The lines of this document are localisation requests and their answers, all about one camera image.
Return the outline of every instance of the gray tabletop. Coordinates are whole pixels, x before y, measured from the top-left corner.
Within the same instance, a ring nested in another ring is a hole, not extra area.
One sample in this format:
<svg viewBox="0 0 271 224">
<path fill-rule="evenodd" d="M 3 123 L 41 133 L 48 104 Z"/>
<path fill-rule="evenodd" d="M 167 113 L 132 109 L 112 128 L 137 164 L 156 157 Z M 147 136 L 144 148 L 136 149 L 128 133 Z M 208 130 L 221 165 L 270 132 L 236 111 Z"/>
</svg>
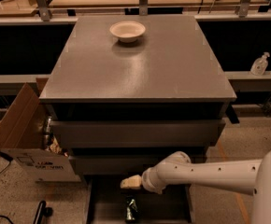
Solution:
<svg viewBox="0 0 271 224">
<path fill-rule="evenodd" d="M 109 28 L 138 21 L 146 33 L 126 45 Z M 193 16 L 86 16 L 43 90 L 42 103 L 216 102 L 235 93 Z"/>
</svg>

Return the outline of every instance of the white bowl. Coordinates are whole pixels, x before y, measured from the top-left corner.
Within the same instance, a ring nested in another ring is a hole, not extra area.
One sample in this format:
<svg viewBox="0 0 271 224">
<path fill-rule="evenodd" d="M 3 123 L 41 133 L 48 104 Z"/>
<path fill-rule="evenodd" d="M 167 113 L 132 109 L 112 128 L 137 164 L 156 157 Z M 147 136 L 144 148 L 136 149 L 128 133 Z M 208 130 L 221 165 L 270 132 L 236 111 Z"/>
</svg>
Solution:
<svg viewBox="0 0 271 224">
<path fill-rule="evenodd" d="M 113 24 L 109 31 L 116 36 L 121 42 L 130 43 L 137 40 L 143 35 L 146 28 L 143 24 L 136 21 L 121 21 Z"/>
</svg>

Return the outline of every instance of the spray bottle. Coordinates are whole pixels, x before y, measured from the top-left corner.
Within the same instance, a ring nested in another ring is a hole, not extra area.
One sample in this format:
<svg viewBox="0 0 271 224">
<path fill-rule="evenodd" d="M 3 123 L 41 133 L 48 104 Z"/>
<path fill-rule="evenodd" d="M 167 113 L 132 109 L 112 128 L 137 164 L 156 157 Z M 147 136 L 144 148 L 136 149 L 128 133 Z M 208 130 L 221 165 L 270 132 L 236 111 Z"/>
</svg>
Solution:
<svg viewBox="0 0 271 224">
<path fill-rule="evenodd" d="M 261 76 L 264 74 L 265 69 L 268 66 L 267 57 L 269 57 L 269 53 L 265 52 L 262 57 L 255 60 L 253 66 L 250 69 L 252 74 L 256 76 Z"/>
</svg>

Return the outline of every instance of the orange line on floor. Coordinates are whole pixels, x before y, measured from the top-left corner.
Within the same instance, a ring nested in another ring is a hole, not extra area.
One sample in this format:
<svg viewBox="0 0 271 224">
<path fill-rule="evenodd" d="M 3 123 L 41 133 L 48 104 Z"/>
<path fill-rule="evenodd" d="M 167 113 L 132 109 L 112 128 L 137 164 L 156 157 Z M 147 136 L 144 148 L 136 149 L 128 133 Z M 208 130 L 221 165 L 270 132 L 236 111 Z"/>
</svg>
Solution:
<svg viewBox="0 0 271 224">
<path fill-rule="evenodd" d="M 228 161 L 228 157 L 227 157 L 225 151 L 223 150 L 223 147 L 221 145 L 221 141 L 220 140 L 218 140 L 217 147 L 218 147 L 218 150 L 219 150 L 219 152 L 221 154 L 222 159 L 224 161 Z M 236 197 L 236 201 L 237 201 L 237 204 L 239 206 L 239 210 L 241 212 L 241 215 L 244 218 L 245 224 L 250 224 L 249 214 L 248 214 L 246 205 L 245 205 L 245 203 L 244 203 L 244 201 L 242 199 L 241 194 L 236 193 L 235 197 Z"/>
</svg>

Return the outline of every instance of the white robotic arm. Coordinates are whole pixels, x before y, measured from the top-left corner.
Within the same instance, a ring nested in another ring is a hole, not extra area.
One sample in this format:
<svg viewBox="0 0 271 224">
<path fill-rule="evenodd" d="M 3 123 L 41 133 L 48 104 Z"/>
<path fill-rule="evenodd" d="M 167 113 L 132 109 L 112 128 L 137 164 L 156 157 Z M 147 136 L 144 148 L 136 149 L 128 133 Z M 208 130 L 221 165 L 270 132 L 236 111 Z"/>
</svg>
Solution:
<svg viewBox="0 0 271 224">
<path fill-rule="evenodd" d="M 167 185 L 197 184 L 254 195 L 252 224 L 271 223 L 271 152 L 263 160 L 191 163 L 176 152 L 142 176 L 122 180 L 122 189 L 144 189 L 161 194 Z"/>
</svg>

